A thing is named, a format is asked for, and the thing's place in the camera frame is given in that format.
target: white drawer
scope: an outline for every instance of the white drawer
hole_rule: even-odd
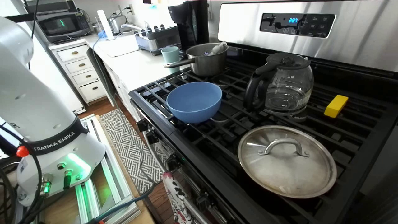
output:
[[[73,76],[73,79],[78,86],[82,86],[84,84],[92,83],[98,80],[98,76],[95,70],[91,70],[82,74],[75,75]]]
[[[99,81],[82,86],[80,90],[88,102],[105,96],[105,90]]]
[[[65,67],[70,73],[75,73],[84,69],[91,68],[91,63],[88,58],[66,64]]]
[[[70,49],[66,49],[63,51],[57,51],[58,56],[61,58],[63,62],[70,61],[79,57],[85,57],[86,51],[88,49],[87,45],[74,47]]]

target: lid handle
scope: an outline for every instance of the lid handle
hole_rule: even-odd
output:
[[[258,154],[259,155],[268,155],[271,150],[279,145],[279,144],[293,144],[296,146],[296,152],[297,154],[304,156],[304,157],[310,157],[310,154],[306,151],[303,151],[301,148],[301,144],[299,143],[299,141],[297,141],[296,139],[293,138],[277,138],[275,140],[273,140],[266,148],[265,150],[259,150]]]

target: patterned rug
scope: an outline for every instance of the patterned rug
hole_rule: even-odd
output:
[[[156,183],[159,183],[162,180],[162,172],[159,166],[156,164],[149,149],[141,140],[140,136],[134,130],[124,114],[122,114],[118,109],[115,109],[100,117],[121,160],[123,161],[123,164],[129,172],[130,177],[133,179],[137,190],[140,193],[143,193],[152,185],[139,169],[140,150],[142,150],[141,156],[143,156],[144,160],[142,169]],[[157,147],[156,151],[161,161],[165,163],[166,157],[164,154]]]

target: floral towel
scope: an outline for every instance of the floral towel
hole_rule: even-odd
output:
[[[170,172],[163,173],[163,184],[172,205],[174,221],[179,224],[193,223],[192,217],[184,204],[186,193]]]

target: pot lid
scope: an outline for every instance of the pot lid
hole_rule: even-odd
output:
[[[268,56],[267,63],[275,64],[280,69],[297,70],[308,67],[311,61],[295,54],[279,52]]]
[[[243,136],[240,164],[259,185],[291,198],[324,194],[336,181],[332,155],[313,137],[284,126],[262,126]]]

